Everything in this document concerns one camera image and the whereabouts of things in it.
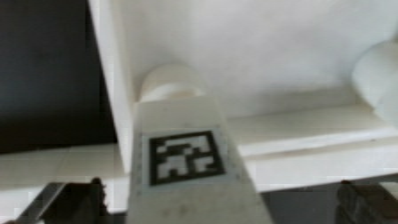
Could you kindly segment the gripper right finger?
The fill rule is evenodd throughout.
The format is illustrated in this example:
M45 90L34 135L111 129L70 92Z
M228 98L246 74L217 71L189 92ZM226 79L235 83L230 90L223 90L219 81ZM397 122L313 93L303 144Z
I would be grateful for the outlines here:
M342 182L335 223L398 224L398 199L381 184Z

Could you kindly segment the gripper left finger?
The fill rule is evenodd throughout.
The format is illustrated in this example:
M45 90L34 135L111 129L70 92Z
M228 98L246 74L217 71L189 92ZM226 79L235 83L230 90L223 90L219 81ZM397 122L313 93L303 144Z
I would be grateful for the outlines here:
M48 183L15 223L107 224L107 216L105 185L95 177L88 183Z

